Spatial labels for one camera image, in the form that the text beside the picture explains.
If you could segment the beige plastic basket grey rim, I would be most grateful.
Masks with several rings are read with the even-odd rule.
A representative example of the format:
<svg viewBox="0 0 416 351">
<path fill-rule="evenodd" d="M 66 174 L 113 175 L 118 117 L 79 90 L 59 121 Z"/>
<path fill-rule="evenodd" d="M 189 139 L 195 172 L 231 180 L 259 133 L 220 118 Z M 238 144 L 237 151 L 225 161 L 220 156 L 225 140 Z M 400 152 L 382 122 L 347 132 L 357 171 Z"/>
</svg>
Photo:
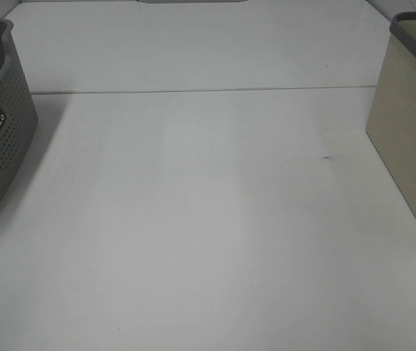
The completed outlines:
<svg viewBox="0 0 416 351">
<path fill-rule="evenodd" d="M 391 20 L 366 134 L 416 218 L 416 12 Z"/>
</svg>

